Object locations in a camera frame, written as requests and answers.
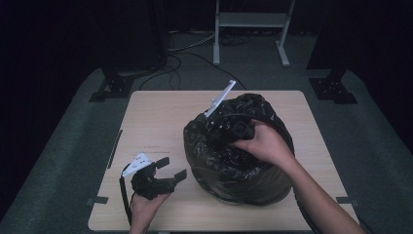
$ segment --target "hand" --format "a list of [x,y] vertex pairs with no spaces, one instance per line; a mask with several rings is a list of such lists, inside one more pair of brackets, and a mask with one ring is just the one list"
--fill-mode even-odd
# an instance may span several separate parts
[[159,207],[166,201],[170,194],[162,194],[148,200],[134,194],[131,201],[131,230],[130,234],[145,233]]
[[268,124],[251,120],[251,125],[255,127],[255,135],[251,140],[237,140],[234,145],[240,149],[243,149],[257,159],[275,164],[279,167],[293,158],[288,145],[283,138],[270,127]]

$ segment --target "metal stand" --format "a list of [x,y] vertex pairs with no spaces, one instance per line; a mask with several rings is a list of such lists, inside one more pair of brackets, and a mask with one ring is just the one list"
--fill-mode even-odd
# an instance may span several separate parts
[[102,66],[101,69],[105,79],[99,90],[92,94],[89,102],[105,101],[107,98],[128,98],[133,80],[122,77],[112,66]]
[[346,72],[344,66],[333,68],[326,78],[310,78],[310,84],[318,99],[331,99],[336,104],[357,104],[352,93],[348,93],[341,78]]
[[288,12],[280,13],[221,13],[219,12],[220,0],[216,0],[215,10],[215,41],[213,43],[213,64],[220,63],[219,58],[219,28],[222,26],[232,27],[281,27],[281,41],[276,41],[277,49],[284,67],[289,67],[289,61],[286,56],[283,44],[285,42],[286,33],[291,21],[292,10],[294,9],[296,0],[291,0]]

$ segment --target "white plastic object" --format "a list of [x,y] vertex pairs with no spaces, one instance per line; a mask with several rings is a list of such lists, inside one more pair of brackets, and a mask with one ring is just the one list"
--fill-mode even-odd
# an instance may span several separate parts
[[230,93],[230,91],[232,90],[232,88],[235,86],[236,83],[237,82],[235,82],[234,80],[230,80],[230,85],[227,88],[225,88],[225,90],[222,91],[222,93],[218,97],[212,99],[212,104],[209,110],[204,113],[206,117],[209,117],[209,115],[213,113],[213,111],[219,106],[222,100],[225,97],[227,97],[228,93]]
[[152,164],[152,161],[146,156],[146,154],[140,152],[136,155],[136,157],[134,157],[130,165],[122,172],[122,176],[126,177],[130,174],[134,174],[135,172],[151,164]]

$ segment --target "person's right hand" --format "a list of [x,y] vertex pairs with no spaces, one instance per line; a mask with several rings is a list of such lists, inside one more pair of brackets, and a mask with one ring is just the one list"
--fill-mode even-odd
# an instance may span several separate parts
[[293,158],[283,138],[266,123],[251,120],[251,125],[255,127],[254,138],[251,140],[237,140],[234,145],[251,153],[259,160],[283,168],[288,159]]

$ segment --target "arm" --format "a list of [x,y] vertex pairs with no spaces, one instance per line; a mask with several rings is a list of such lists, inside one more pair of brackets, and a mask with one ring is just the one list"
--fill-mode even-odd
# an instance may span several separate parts
[[162,194],[153,200],[148,200],[133,194],[131,202],[131,230],[130,234],[145,233],[159,207],[166,201],[170,194]]
[[252,121],[255,136],[238,140],[238,148],[278,166],[291,179],[296,195],[322,233],[364,233],[361,227],[308,174],[294,158],[282,137],[271,127]]

